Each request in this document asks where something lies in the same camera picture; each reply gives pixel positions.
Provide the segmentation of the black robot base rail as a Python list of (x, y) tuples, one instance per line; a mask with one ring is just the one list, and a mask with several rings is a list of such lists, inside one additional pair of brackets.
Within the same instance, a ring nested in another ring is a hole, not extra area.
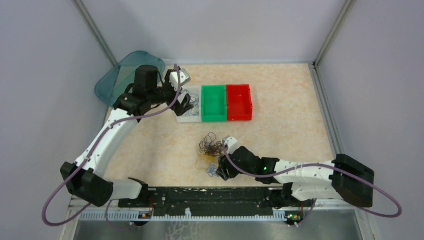
[(271, 216), (274, 210), (311, 207), (299, 201), (287, 187), (149, 187), (136, 199), (120, 199), (120, 208), (153, 209), (155, 217)]

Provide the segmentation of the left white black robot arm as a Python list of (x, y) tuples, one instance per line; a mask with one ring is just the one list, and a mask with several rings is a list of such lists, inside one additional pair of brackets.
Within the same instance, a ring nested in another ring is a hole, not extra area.
[(194, 108), (183, 86), (191, 80), (184, 68), (175, 66), (162, 76), (153, 65), (135, 70), (133, 82), (116, 99), (109, 118), (87, 150), (73, 163), (65, 162), (60, 173), (68, 192), (91, 205), (102, 207), (111, 200), (130, 199), (138, 207), (149, 203), (150, 193), (141, 180), (107, 180), (109, 163), (126, 136), (150, 112), (163, 104), (177, 117)]

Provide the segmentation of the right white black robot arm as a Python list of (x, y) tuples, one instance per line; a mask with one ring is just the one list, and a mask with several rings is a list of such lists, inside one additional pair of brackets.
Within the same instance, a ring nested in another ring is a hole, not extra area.
[(218, 159), (217, 174), (225, 181), (238, 175), (253, 177), (264, 185), (287, 187), (281, 199), (287, 206), (312, 199), (336, 199), (360, 208), (373, 206), (375, 172), (346, 154), (323, 163), (292, 162), (259, 157), (241, 146)]

